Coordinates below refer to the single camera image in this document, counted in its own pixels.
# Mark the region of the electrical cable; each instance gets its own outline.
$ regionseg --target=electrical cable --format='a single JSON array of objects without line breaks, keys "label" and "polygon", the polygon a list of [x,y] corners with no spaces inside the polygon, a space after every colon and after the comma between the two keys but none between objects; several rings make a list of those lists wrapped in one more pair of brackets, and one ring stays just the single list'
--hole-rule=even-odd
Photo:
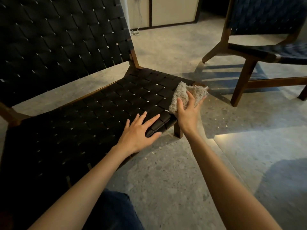
[{"label": "electrical cable", "polygon": [[141,19],[141,22],[140,22],[136,31],[133,31],[132,29],[130,29],[131,35],[140,35],[139,28],[140,28],[140,26],[142,25],[142,22],[143,22],[143,17],[142,17],[141,8],[140,8],[140,0],[138,0],[138,13],[139,13],[139,17]]}]

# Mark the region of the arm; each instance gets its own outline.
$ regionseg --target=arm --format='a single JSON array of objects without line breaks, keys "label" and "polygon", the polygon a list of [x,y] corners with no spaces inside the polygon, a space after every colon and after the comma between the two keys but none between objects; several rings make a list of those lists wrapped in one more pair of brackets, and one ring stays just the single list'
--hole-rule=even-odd
[{"label": "arm", "polygon": [[118,166],[129,155],[151,145],[161,132],[145,137],[145,131],[160,115],[143,123],[146,112],[136,115],[130,125],[127,120],[124,132],[116,146],[83,178],[59,198],[29,229],[82,229],[96,201]]},{"label": "arm", "polygon": [[195,159],[201,169],[214,204],[227,229],[281,229],[268,211],[230,173],[219,157],[205,143],[197,132],[200,106],[190,92],[189,106],[183,108],[182,100],[177,100],[178,121],[188,139]]}]

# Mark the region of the woven chair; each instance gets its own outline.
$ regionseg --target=woven chair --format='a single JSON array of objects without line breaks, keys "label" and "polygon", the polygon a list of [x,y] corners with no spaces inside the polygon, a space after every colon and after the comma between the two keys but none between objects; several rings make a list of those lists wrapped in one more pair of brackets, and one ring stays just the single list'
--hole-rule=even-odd
[{"label": "woven chair", "polygon": [[[258,61],[307,64],[307,43],[296,42],[306,19],[306,0],[230,0],[221,41],[206,54],[205,63],[216,55],[237,55],[246,59],[231,104],[237,106],[244,89],[307,85],[307,77],[249,80]],[[231,35],[289,34],[276,44],[243,46],[229,43]],[[307,86],[299,95],[307,99]]]},{"label": "woven chair", "polygon": [[[150,137],[174,125],[168,113],[180,81],[140,67],[119,0],[0,0],[0,114],[9,123],[1,161],[1,207],[28,228],[147,111]],[[124,77],[38,116],[12,106],[129,61]]]}]

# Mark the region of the speckled gray floor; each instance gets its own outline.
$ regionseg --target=speckled gray floor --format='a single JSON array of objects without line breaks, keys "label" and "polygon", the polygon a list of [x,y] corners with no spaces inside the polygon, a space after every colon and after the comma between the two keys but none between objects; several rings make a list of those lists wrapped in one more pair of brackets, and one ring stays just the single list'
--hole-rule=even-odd
[{"label": "speckled gray floor", "polygon": [[[211,88],[199,131],[231,172],[284,229],[307,226],[307,102],[302,86],[251,90],[229,105],[244,59],[202,57],[220,40],[224,19],[202,14],[197,24],[144,30],[133,36],[139,64],[201,81]],[[234,36],[230,42],[275,44],[282,36]],[[37,115],[120,79],[128,63],[106,69],[15,106]],[[306,66],[259,63],[253,77],[305,76]],[[0,149],[6,124],[0,120]],[[109,189],[130,195],[146,229],[224,229],[185,137],[169,129],[120,168]]]}]

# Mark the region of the cleaning cloth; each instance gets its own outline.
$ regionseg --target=cleaning cloth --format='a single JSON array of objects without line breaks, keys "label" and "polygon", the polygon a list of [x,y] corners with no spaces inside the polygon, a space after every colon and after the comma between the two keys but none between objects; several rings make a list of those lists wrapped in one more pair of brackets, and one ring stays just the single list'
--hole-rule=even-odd
[{"label": "cleaning cloth", "polygon": [[204,96],[208,96],[207,89],[208,86],[207,87],[202,87],[199,85],[188,86],[186,85],[186,83],[181,81],[174,92],[172,103],[169,106],[169,112],[177,117],[177,98],[180,98],[182,100],[184,109],[188,107],[189,97],[187,94],[187,90],[194,96],[195,106],[196,106]]}]

